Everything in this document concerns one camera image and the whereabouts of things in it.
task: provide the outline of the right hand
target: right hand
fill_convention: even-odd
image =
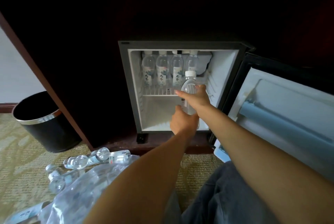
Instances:
[[[196,94],[188,94],[184,91],[176,90],[175,93],[187,100],[191,107],[193,107],[197,113],[200,112],[201,108],[210,106],[209,96],[206,93],[206,86],[205,85],[196,85],[195,88],[197,89]]]

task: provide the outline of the black trash can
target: black trash can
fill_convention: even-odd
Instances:
[[[81,142],[46,91],[23,99],[14,107],[12,114],[49,152],[63,152]]]

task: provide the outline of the forearm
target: forearm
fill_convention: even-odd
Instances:
[[[86,223],[161,222],[190,138],[182,131],[131,164],[106,188]]]
[[[198,111],[248,185],[283,223],[330,220],[333,185],[213,106]]]

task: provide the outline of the fridge door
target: fridge door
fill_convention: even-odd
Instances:
[[[247,54],[222,111],[334,181],[334,82],[310,69]],[[215,155],[230,160],[216,138]]]

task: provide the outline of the patterned carpet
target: patterned carpet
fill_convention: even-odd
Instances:
[[[68,156],[89,152],[82,144],[60,154],[49,153],[11,114],[0,114],[0,223],[13,212],[53,200],[45,173],[48,164],[61,165]],[[182,211],[220,164],[213,154],[184,155],[176,182]]]

